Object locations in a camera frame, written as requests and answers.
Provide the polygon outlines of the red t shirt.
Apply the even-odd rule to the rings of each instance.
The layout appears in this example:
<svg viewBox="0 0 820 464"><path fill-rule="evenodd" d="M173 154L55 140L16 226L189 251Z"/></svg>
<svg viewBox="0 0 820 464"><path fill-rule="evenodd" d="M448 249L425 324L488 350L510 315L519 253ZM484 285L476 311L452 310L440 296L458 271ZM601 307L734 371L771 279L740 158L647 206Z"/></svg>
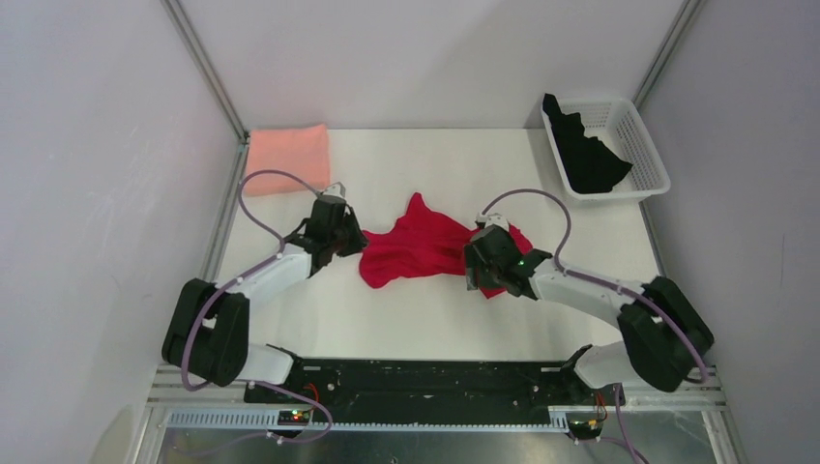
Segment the red t shirt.
<svg viewBox="0 0 820 464"><path fill-rule="evenodd" d="M386 233L366 231L368 245L362 252L359 274L373 289L398 279L431 276L471 277L486 299L507 292L485 273L469 273L464 254L471 239L484 229L479 222L469 228L454 218L430 209L421 193L411 195L404 214Z"/></svg>

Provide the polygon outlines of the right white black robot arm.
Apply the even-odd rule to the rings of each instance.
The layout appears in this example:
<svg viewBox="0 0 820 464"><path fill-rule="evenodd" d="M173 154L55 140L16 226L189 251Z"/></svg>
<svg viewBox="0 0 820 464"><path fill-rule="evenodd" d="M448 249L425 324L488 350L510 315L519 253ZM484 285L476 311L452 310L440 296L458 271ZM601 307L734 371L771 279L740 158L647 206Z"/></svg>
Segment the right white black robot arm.
<svg viewBox="0 0 820 464"><path fill-rule="evenodd" d="M705 355L715 337L681 288L658 275L648 283L595 275L533 248L522 252L498 225L478 231L464 247L468 287L501 289L515 297L568 306L616 328L620 340L576 351L563 365L565 397L588 402L600 388L641 380L661 392L708 375Z"/></svg>

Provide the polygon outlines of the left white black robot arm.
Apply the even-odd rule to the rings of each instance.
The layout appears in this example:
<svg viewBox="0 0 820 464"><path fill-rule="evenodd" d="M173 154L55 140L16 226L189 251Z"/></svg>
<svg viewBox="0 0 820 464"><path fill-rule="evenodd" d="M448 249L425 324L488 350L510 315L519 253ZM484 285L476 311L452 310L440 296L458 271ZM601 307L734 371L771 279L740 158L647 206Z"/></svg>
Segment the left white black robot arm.
<svg viewBox="0 0 820 464"><path fill-rule="evenodd" d="M308 280L334 257L362 252L368 245L352 207L319 194L283 248L222 285L200 278L185 283L175 306L161 357L204 383L225 387L235 381L266 382L282 402L304 392L306 378L294 369L297 356L249 339L251 312L290 287Z"/></svg>

